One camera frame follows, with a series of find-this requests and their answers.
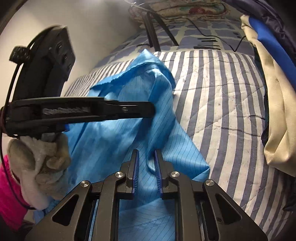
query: striped fabric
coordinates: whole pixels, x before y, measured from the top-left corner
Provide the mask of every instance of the striped fabric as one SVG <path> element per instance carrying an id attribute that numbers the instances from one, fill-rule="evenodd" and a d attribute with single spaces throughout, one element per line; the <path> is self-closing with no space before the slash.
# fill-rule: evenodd
<path id="1" fill-rule="evenodd" d="M 253 58 L 217 50 L 154 55 L 175 78 L 176 118 L 210 165 L 210 178 L 272 239 L 289 217 L 282 208 L 292 180 L 264 160 L 264 86 Z M 66 96 L 86 96 L 91 86 L 131 62 L 93 70 Z"/>

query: blue cloth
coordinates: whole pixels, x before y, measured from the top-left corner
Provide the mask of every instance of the blue cloth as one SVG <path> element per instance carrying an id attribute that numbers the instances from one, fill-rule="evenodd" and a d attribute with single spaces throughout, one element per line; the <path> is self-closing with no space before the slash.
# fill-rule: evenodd
<path id="1" fill-rule="evenodd" d="M 263 44 L 266 50 L 281 67 L 287 79 L 290 81 L 292 87 L 296 91 L 296 67 L 289 55 L 279 44 L 271 30 L 263 22 L 250 16 L 249 23 L 251 27 L 257 32 L 258 40 Z"/>
<path id="2" fill-rule="evenodd" d="M 71 189 L 82 180 L 97 182 L 118 171 L 139 150 L 135 199 L 120 201 L 119 240 L 174 240 L 174 201 L 163 201 L 157 190 L 153 152 L 161 149 L 176 171 L 204 181 L 210 168 L 176 121 L 170 71 L 144 50 L 125 72 L 93 86 L 89 96 L 119 101 L 150 101 L 154 118 L 71 124 L 67 132 L 72 163 Z"/>

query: beige cloth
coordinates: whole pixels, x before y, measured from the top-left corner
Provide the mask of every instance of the beige cloth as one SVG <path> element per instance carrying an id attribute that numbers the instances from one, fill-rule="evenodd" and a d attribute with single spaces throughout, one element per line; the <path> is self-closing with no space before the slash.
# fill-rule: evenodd
<path id="1" fill-rule="evenodd" d="M 296 176 L 296 94 L 284 72 L 272 58 L 258 34 L 241 17 L 242 30 L 258 51 L 266 79 L 269 106 L 269 137 L 264 148 L 268 165 Z"/>

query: dirty white glove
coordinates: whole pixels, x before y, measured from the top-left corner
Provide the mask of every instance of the dirty white glove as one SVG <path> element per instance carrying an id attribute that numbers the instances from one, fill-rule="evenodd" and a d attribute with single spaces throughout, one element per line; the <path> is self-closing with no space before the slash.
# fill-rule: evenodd
<path id="1" fill-rule="evenodd" d="M 56 142 L 31 137 L 10 141 L 7 154 L 10 168 L 20 179 L 24 200 L 42 210 L 50 198 L 62 199 L 67 190 L 66 168 L 70 164 L 68 139 L 60 134 Z"/>

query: white wall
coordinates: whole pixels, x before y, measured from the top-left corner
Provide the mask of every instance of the white wall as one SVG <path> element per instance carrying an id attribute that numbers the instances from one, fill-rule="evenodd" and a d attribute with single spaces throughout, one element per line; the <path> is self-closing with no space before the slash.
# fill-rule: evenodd
<path id="1" fill-rule="evenodd" d="M 64 90 L 88 73 L 120 43 L 134 34 L 129 5 L 123 0 L 28 0 L 0 35 L 0 107 L 15 68 L 9 56 L 16 45 L 27 45 L 43 29 L 67 25 L 76 62 Z M 5 138 L 3 150 L 6 151 Z"/>

